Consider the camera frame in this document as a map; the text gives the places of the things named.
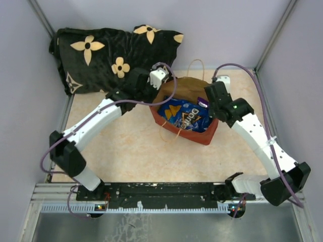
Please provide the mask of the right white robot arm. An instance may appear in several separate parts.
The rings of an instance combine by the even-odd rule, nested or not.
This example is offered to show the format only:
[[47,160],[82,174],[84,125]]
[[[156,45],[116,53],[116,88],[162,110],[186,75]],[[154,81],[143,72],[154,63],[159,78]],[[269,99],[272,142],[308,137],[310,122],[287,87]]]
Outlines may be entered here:
[[226,123],[239,134],[256,157],[262,162],[266,175],[247,175],[238,172],[229,177],[225,187],[230,199],[238,199],[243,193],[264,196],[278,206],[303,189],[311,172],[306,162],[298,163],[275,141],[268,138],[265,129],[249,103],[238,98],[232,100],[224,82],[216,81],[205,87],[209,102],[209,116]]

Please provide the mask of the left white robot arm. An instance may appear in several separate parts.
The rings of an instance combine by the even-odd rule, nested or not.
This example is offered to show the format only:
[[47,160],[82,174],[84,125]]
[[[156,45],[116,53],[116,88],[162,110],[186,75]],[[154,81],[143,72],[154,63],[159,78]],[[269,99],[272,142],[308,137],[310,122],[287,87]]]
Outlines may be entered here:
[[80,122],[63,133],[51,133],[51,160],[70,178],[84,186],[92,199],[101,199],[105,188],[102,180],[87,166],[81,151],[103,128],[131,111],[136,104],[152,103],[166,75],[161,68],[151,72],[135,68],[125,82],[110,91]]

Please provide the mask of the blue Doritos chip bag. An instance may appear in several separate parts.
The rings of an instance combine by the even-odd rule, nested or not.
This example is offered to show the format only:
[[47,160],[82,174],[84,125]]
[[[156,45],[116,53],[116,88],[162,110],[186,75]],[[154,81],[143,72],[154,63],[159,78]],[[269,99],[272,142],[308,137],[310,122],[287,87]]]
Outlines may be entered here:
[[183,99],[172,98],[157,113],[177,128],[198,133],[205,132],[212,122],[207,108]]

